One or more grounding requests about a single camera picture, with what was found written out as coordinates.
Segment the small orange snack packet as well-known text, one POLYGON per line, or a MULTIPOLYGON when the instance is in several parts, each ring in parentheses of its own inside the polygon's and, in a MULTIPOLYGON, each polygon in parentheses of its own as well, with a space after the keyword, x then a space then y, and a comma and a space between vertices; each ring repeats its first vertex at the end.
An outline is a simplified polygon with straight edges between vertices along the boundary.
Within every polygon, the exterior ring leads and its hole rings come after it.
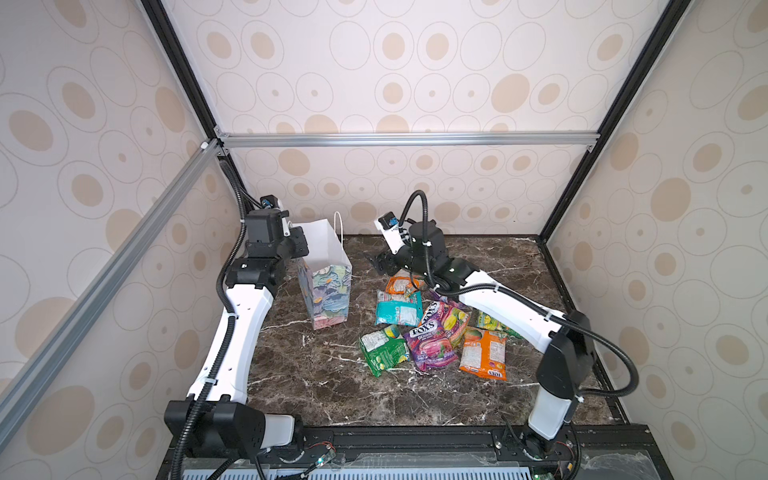
POLYGON ((427 284, 420 276, 406 270, 400 270, 388 280, 385 292, 390 295, 409 297, 425 288, 427 288, 427 284))

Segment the white patterned paper bag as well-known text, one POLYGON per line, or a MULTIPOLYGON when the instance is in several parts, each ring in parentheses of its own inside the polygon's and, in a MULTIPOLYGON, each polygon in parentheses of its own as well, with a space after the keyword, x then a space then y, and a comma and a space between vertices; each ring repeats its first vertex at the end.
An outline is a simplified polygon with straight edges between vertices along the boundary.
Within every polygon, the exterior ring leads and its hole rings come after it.
POLYGON ((352 264, 344 250, 344 227, 339 212, 327 219, 300 224, 309 253, 298 264, 298 279, 314 330, 347 321, 352 264))

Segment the orange Fox's snack packet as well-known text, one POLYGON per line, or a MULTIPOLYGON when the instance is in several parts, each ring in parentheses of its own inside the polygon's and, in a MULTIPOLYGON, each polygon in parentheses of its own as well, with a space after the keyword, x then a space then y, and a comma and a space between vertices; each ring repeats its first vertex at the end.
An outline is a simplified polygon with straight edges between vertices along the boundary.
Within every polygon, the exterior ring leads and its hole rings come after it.
POLYGON ((506 337, 504 332, 468 327, 459 369, 480 378, 506 381, 506 337))

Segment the purple snack packet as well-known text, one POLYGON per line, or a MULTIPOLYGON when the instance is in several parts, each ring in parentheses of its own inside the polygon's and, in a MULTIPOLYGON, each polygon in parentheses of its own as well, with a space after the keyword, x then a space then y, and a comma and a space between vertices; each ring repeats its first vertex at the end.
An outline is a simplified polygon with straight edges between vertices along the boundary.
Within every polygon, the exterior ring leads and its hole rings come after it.
POLYGON ((448 297, 445 295, 440 295, 436 293, 434 290, 427 290, 423 297, 425 300, 429 301, 437 301, 441 303, 445 303, 447 305, 450 305, 451 307, 458 308, 463 311, 470 311, 471 308, 464 303, 460 302, 456 297, 448 297))

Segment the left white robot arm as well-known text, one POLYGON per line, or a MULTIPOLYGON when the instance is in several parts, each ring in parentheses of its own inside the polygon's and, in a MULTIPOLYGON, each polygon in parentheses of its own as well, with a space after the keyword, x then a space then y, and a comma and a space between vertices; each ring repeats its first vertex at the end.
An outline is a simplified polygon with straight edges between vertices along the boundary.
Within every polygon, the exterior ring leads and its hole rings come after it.
POLYGON ((243 254, 228 260, 218 292, 224 310, 203 367, 184 400, 172 401, 164 421, 176 441, 172 471, 187 457, 250 459, 295 441, 299 418, 265 414, 247 404, 258 336, 284 280, 289 261, 308 254, 303 230, 280 208, 247 213, 241 221, 243 254))

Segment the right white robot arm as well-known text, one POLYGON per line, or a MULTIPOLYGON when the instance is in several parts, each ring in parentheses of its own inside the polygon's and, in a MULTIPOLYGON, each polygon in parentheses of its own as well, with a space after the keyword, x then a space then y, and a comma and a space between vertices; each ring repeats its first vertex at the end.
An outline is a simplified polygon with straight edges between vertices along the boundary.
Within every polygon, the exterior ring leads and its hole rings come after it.
POLYGON ((379 273, 406 270, 440 296, 487 313, 542 353, 536 372, 539 390, 527 424, 517 435, 532 459, 550 453, 562 427, 582 397, 580 387, 594 364, 593 341, 584 333, 588 319, 542 306, 495 281, 473 263, 448 255, 441 229, 431 220, 409 225, 389 212, 374 222, 387 249, 372 259, 379 273))

